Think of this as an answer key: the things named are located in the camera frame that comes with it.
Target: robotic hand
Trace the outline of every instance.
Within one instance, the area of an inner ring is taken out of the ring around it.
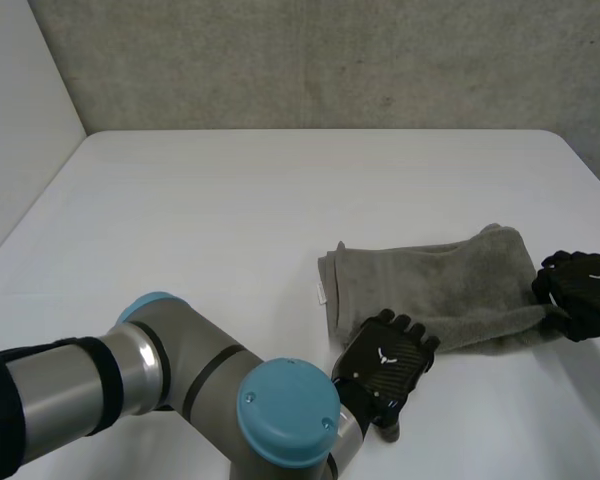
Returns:
[[[391,310],[367,319],[340,356],[332,378],[340,400],[366,433],[369,423],[381,437],[395,442],[400,437],[398,416],[420,376],[433,365],[440,340],[422,342],[425,327]]]
[[[600,337],[600,255],[559,251],[542,262],[532,284],[540,303],[555,303],[569,316],[550,314],[544,325],[574,342]]]

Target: gray towel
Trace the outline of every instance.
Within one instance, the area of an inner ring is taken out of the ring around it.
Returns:
[[[558,338],[531,291],[533,262],[517,230],[487,226],[447,245],[354,250],[342,242],[318,260],[329,334],[346,345],[383,308],[405,313],[441,340],[438,351],[498,354]]]

